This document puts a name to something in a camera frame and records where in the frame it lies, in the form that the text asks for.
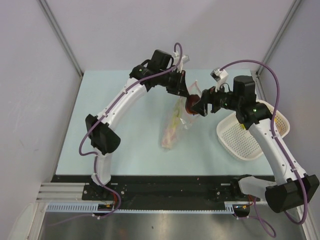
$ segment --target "black bracket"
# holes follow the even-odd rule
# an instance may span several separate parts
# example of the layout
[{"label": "black bracket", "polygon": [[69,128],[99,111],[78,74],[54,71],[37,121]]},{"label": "black bracket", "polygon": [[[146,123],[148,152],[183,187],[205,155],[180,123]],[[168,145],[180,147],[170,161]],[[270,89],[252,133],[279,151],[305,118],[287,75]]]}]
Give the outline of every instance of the black bracket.
[{"label": "black bracket", "polygon": [[[97,121],[98,118],[96,116],[89,114],[85,118],[87,131],[89,131]],[[119,147],[121,142],[120,137],[109,128],[109,124],[103,124],[102,122],[99,122],[99,124],[93,129],[89,138],[91,140],[91,145],[94,148],[99,149],[103,155],[113,153]]]}]

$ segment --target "white wall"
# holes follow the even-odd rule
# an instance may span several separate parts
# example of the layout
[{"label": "white wall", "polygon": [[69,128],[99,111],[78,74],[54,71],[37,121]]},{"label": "white wall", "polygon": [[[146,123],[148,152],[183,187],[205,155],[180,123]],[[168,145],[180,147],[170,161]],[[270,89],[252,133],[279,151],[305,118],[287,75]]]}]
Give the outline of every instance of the white wall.
[{"label": "white wall", "polygon": [[[279,110],[288,118],[291,131],[285,142],[308,174],[320,179],[320,1],[303,1],[269,66],[280,83]],[[276,87],[266,70],[262,86],[274,103]],[[311,200],[320,226],[320,189]]]},{"label": "white wall", "polygon": [[0,239],[50,177],[80,79],[37,1],[0,3]]},{"label": "white wall", "polygon": [[82,70],[132,69],[155,49],[171,52],[177,41],[189,69],[262,60],[292,2],[48,0]]}]

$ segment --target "black base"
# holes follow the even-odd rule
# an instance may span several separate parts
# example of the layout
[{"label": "black base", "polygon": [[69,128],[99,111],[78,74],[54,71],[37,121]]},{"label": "black base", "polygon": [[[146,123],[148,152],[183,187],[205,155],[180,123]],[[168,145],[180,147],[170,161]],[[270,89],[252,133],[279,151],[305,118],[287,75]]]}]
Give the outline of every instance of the black base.
[{"label": "black base", "polygon": [[[225,202],[248,201],[235,195],[230,185],[233,175],[225,176],[112,176],[107,186],[121,196],[124,210],[205,211],[224,210]],[[274,181],[273,176],[258,176]],[[86,183],[82,199],[113,201],[114,197],[92,182],[91,176],[54,176],[53,182]]]}]

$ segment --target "red object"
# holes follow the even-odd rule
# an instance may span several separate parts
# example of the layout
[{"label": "red object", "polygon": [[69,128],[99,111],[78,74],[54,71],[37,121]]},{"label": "red object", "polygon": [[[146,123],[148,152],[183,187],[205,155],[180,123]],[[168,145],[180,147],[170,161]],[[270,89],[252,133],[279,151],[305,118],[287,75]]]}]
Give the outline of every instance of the red object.
[{"label": "red object", "polygon": [[197,94],[192,94],[192,95],[189,95],[187,98],[186,98],[186,101],[185,101],[185,110],[188,114],[192,114],[192,115],[196,115],[198,114],[197,112],[195,111],[192,111],[191,110],[191,107],[196,104],[197,102],[199,102],[200,100],[200,97],[197,95]]}]

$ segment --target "white connector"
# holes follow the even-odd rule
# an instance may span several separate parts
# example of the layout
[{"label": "white connector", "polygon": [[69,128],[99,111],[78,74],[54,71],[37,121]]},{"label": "white connector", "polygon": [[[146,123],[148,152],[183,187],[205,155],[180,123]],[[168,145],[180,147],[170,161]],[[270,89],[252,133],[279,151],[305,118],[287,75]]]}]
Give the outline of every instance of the white connector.
[{"label": "white connector", "polygon": [[221,86],[227,82],[228,73],[226,70],[220,70],[220,68],[214,69],[210,74],[216,80],[215,92],[217,92]]},{"label": "white connector", "polygon": [[[179,61],[179,58],[180,58],[179,52],[174,51],[173,55],[174,55],[174,57],[173,57],[173,64],[172,65],[176,65],[178,63],[178,61]],[[179,66],[177,67],[178,72],[181,72],[183,67],[184,67],[184,64],[189,62],[189,61],[190,61],[189,56],[188,55],[183,55],[182,59],[181,59],[181,62],[179,64]]]}]

